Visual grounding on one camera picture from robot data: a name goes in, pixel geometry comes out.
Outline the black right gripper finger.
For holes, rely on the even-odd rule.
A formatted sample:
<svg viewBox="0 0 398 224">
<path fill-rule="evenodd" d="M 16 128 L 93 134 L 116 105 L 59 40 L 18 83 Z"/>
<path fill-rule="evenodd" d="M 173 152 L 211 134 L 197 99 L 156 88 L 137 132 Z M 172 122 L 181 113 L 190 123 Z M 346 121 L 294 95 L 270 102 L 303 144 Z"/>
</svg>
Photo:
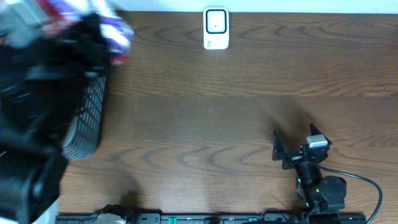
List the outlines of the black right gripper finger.
<svg viewBox="0 0 398 224">
<path fill-rule="evenodd" d="M 310 123 L 310 132 L 312 136 L 323 134 L 313 123 Z M 331 146 L 331 141 L 326 136 L 323 137 L 327 140 L 328 145 Z"/>
<path fill-rule="evenodd" d="M 272 160 L 279 161 L 285 158 L 285 148 L 283 142 L 276 130 L 273 130 L 273 150 L 272 150 Z"/>
</svg>

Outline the purple red snack packet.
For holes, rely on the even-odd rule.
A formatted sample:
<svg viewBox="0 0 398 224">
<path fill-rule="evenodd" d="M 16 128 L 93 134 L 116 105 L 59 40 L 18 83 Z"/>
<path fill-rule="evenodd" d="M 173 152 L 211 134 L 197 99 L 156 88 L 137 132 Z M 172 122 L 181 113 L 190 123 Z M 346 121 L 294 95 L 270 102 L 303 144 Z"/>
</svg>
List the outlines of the purple red snack packet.
<svg viewBox="0 0 398 224">
<path fill-rule="evenodd" d="M 113 66 L 122 65 L 131 53 L 133 29 L 117 16 L 107 0 L 39 0 L 39 6 L 50 17 L 42 28 L 58 34 L 80 22 L 92 12 L 99 15 L 101 34 L 105 38 Z"/>
</svg>

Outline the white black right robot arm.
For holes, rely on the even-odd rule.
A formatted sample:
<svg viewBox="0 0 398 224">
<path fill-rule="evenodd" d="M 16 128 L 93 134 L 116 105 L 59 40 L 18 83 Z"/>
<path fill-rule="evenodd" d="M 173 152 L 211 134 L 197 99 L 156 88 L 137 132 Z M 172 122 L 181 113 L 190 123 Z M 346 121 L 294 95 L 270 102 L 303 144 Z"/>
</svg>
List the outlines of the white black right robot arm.
<svg viewBox="0 0 398 224">
<path fill-rule="evenodd" d="M 295 152 L 285 150 L 277 131 L 273 131 L 272 160 L 281 161 L 283 170 L 295 169 L 298 190 L 315 213 L 338 212 L 345 208 L 347 183 L 341 177 L 323 176 L 319 163 L 328 157 L 332 142 L 310 124 L 311 135 Z"/>
</svg>

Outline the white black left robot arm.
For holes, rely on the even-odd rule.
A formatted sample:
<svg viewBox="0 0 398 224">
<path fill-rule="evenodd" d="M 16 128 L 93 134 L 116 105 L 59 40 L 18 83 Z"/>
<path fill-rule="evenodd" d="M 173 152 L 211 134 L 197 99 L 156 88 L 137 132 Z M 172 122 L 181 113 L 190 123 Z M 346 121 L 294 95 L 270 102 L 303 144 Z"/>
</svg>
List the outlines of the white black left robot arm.
<svg viewBox="0 0 398 224">
<path fill-rule="evenodd" d="M 1 217 L 33 223 L 60 196 L 62 143 L 91 82 L 111 69 L 100 17 L 55 35 L 1 21 Z"/>
</svg>

